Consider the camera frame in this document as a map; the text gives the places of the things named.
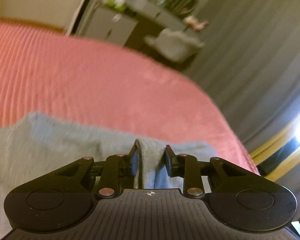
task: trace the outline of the pink bedspread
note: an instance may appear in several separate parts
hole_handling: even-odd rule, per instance
[[[136,52],[0,23],[0,127],[39,111],[172,143],[206,141],[257,172],[211,99]]]

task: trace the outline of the gray cloth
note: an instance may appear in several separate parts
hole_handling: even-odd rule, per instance
[[[0,239],[11,227],[4,214],[5,196],[15,187],[83,156],[103,161],[138,147],[143,188],[181,188],[181,178],[169,178],[162,159],[166,143],[128,133],[56,121],[32,113],[9,128],[0,129]],[[216,152],[204,142],[171,145],[176,154],[188,153],[209,161]]]
[[[300,0],[210,0],[206,46],[185,74],[249,152],[300,112]]]

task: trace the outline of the wooden baseboard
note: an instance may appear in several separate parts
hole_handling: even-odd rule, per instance
[[[0,17],[0,21],[6,22],[6,23],[22,24],[22,25],[31,26],[31,27],[43,28],[46,30],[55,31],[57,33],[65,33],[65,30],[61,27],[42,23],[42,22],[37,22],[37,21],[17,19],[17,18],[8,18],[8,17]]]

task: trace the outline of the curtain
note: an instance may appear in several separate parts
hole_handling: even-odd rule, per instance
[[[252,152],[300,111],[300,0],[209,0],[197,17],[206,46],[184,74]]]

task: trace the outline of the bed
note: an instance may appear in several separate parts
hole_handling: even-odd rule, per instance
[[[0,23],[0,127],[33,111],[171,143],[205,141],[258,173],[211,99],[132,50]]]

